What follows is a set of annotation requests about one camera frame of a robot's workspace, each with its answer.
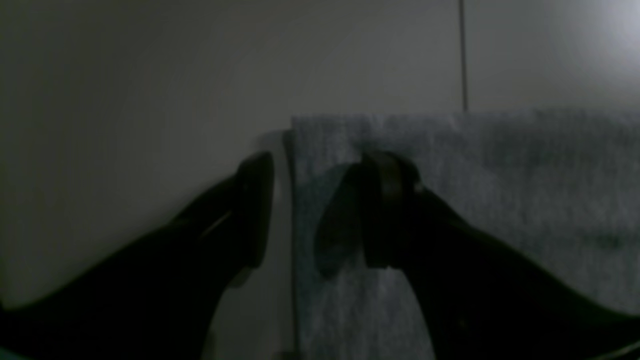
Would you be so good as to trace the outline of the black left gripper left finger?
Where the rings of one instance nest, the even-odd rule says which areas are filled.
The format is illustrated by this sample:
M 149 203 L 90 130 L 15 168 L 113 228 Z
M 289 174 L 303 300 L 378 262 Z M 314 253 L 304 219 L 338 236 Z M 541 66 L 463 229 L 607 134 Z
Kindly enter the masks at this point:
M 226 288 L 265 257 L 274 180 L 272 153 L 255 153 L 160 228 L 2 309 L 1 358 L 198 360 Z

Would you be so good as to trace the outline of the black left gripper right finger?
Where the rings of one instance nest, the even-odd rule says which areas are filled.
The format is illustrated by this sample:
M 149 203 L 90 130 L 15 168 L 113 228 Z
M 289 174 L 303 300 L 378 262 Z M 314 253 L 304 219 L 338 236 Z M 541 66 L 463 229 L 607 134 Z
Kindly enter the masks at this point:
M 637 360 L 639 317 L 571 289 L 473 226 L 413 162 L 372 151 L 359 164 L 366 264 L 407 278 L 437 360 Z

